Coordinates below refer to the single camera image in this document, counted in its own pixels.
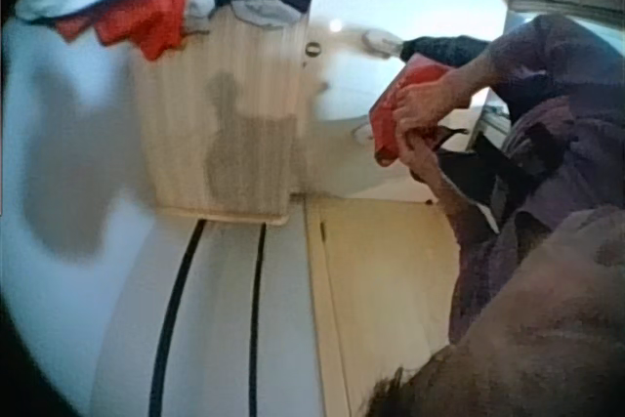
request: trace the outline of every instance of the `cabinet door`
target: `cabinet door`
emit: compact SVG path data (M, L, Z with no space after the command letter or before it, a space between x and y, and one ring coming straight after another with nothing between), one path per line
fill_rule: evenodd
M446 344L457 245L436 205L318 199L307 212L326 415L359 415L376 380Z

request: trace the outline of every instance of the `black strap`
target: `black strap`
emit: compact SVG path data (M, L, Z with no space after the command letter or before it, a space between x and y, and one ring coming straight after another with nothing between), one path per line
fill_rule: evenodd
M172 337L174 336L174 326L176 325L176 316L180 302L183 298L185 283L187 282L188 272L191 268L193 255L199 244L200 237L206 225L205 220L198 220L188 241L187 251L183 256L183 260L178 269L178 275L174 282L172 295L169 298L163 327L160 330L160 338L158 339L158 347L156 349L156 359L154 361L154 370L152 372L152 384L149 392L149 409L147 415L149 417L160 417L163 410L163 390L165 387L165 371L167 369L167 359L169 358L169 350L172 345Z
M248 407L250 417L258 414L258 316L261 303L261 280L263 278L263 261L265 260L265 237L267 225L261 227L261 235L258 240L258 252L256 255L256 271L254 272L254 287L252 293L252 317L250 321L250 358L249 358L249 383L248 383Z
M538 181L532 175L519 167L482 133L476 138L475 151L506 183L515 200L525 200L538 186Z
M562 164L564 146L561 146L544 124L537 123L525 131L532 143L532 152L541 160L543 168L536 174L522 169L483 133L476 138L474 150L508 187L506 205L502 214L506 220L538 186Z

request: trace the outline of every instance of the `purple shirt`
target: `purple shirt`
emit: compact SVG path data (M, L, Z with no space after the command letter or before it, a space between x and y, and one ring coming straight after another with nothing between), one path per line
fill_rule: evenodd
M559 16L537 17L495 40L489 53L504 76L512 77L501 87L502 100L528 109L514 124L503 151L527 171L539 165L525 136L538 122L565 150L562 165L506 220L502 212L507 192L502 182L496 183L491 209L499 233L477 210L468 215L470 223L453 227L460 244L460 274L450 316L452 343L519 266L523 216L553 230L573 212L602 205L625 208L623 56ZM532 79L537 76L545 80Z

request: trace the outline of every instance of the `wooden panel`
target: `wooden panel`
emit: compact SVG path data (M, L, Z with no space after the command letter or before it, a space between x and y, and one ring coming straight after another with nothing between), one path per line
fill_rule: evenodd
M325 417L348 417L350 411L341 359L341 346L330 289L325 246L321 236L319 203L316 199L307 199L306 228L311 265L312 305Z
M308 18L280 30L237 20L155 63L132 56L156 205L215 220L283 221Z
M325 227L329 278L327 291L313 276L315 307L333 305L333 313L315 310L319 354L323 360L332 352L322 342L331 326L320 326L333 314L349 408L358 415L378 379L399 366L421 366L446 343L457 245L436 206L338 199L311 205Z

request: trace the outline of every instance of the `white wall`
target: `white wall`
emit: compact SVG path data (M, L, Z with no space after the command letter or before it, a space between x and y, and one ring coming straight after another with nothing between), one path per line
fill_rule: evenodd
M9 21L0 287L35 362L80 415L147 414L157 343L195 225L158 216L129 93L128 47L67 45ZM163 415L247 411L259 227L209 225L193 260ZM321 415L302 208L270 229L259 411Z
M86 415L109 321L157 221L128 49L105 49L93 32L66 45L19 21L2 39L2 296L44 375ZM168 261L180 261L191 229L171 226L179 249L162 253Z

